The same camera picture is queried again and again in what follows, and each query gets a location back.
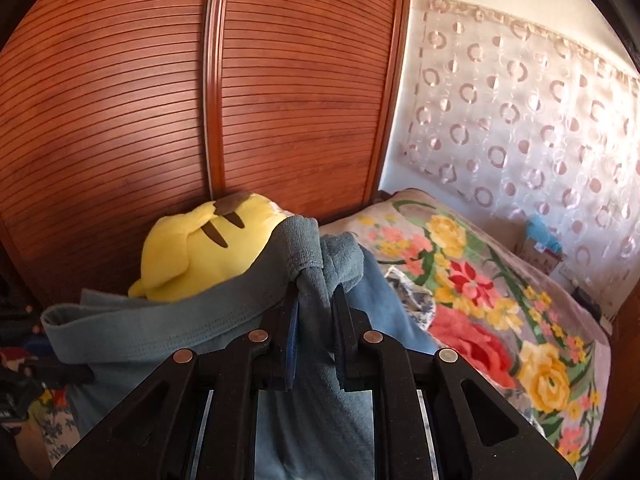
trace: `floral bedspread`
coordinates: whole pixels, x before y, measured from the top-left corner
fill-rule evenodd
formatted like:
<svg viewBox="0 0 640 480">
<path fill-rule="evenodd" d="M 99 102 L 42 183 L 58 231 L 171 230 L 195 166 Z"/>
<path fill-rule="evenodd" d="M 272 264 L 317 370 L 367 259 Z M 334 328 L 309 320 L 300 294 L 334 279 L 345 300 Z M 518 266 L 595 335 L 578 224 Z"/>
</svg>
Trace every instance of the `floral bedspread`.
<svg viewBox="0 0 640 480">
<path fill-rule="evenodd" d="M 399 269 L 432 291 L 428 333 L 482 372 L 580 473 L 600 426 L 610 347 L 557 283 L 418 190 L 322 231 L 352 232 L 383 271 Z"/>
</svg>

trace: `folded fabric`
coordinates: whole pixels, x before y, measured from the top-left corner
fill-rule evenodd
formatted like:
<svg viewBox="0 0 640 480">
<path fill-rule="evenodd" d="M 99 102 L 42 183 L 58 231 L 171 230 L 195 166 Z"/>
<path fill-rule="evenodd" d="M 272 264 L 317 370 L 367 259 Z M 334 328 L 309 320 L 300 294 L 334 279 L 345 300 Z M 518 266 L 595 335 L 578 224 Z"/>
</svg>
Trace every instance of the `folded fabric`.
<svg viewBox="0 0 640 480">
<path fill-rule="evenodd" d="M 241 276 L 175 303 L 85 293 L 42 315 L 59 359 L 87 363 L 95 383 L 69 388 L 81 434 L 87 433 L 178 348 L 224 348 L 259 325 L 299 290 L 298 366 L 289 392 L 258 396 L 255 477 L 260 480 L 373 478 L 373 418 L 367 392 L 340 391 L 332 355 L 330 298 L 338 284 L 372 326 L 408 348 L 433 353 L 433 341 L 411 320 L 372 254 L 351 235 L 319 238 L 313 219 L 294 216 L 271 235 Z"/>
</svg>

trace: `yellow plush toy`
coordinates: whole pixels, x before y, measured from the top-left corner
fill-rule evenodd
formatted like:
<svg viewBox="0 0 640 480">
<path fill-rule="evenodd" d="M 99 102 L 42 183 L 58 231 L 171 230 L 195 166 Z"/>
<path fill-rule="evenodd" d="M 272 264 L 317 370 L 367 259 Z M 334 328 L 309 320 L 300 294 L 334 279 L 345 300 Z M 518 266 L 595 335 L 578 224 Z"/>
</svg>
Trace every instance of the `yellow plush toy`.
<svg viewBox="0 0 640 480">
<path fill-rule="evenodd" d="M 258 194 L 237 193 L 165 216 L 145 239 L 132 298 L 177 301 L 245 272 L 286 216 Z"/>
</svg>

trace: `silver screw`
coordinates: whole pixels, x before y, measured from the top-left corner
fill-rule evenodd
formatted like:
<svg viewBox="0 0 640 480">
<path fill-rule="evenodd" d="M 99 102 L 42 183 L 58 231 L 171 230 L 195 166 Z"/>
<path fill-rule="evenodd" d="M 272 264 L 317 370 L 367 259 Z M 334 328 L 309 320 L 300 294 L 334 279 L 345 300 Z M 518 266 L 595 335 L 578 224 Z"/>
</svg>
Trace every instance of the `silver screw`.
<svg viewBox="0 0 640 480">
<path fill-rule="evenodd" d="M 188 363 L 193 359 L 193 352 L 188 348 L 180 348 L 174 352 L 174 361 L 178 364 Z"/>
<path fill-rule="evenodd" d="M 455 363 L 458 360 L 458 352 L 453 348 L 443 348 L 438 353 L 438 357 L 446 363 Z"/>
<path fill-rule="evenodd" d="M 268 337 L 269 333 L 266 330 L 262 330 L 260 328 L 258 330 L 251 330 L 251 332 L 249 332 L 249 341 L 252 341 L 254 343 L 267 341 Z"/>
<path fill-rule="evenodd" d="M 377 344 L 377 343 L 382 341 L 382 334 L 380 332 L 378 332 L 377 330 L 368 330 L 367 332 L 364 333 L 362 338 L 367 343 L 371 343 L 371 344 L 375 345 L 375 344 Z"/>
</svg>

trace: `slatted wood panel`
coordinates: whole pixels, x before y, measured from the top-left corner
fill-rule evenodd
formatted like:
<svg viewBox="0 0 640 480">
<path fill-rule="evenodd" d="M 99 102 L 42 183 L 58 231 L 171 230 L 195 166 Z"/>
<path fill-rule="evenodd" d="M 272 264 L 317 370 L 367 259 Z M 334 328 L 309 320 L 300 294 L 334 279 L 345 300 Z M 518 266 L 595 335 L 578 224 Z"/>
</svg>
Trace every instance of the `slatted wood panel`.
<svg viewBox="0 0 640 480">
<path fill-rule="evenodd" d="M 359 208 L 380 134 L 396 0 L 226 0 L 226 190 L 327 218 Z"/>
<path fill-rule="evenodd" d="M 205 0 L 38 0 L 0 52 L 0 235 L 46 305 L 125 292 L 208 197 Z"/>
</svg>

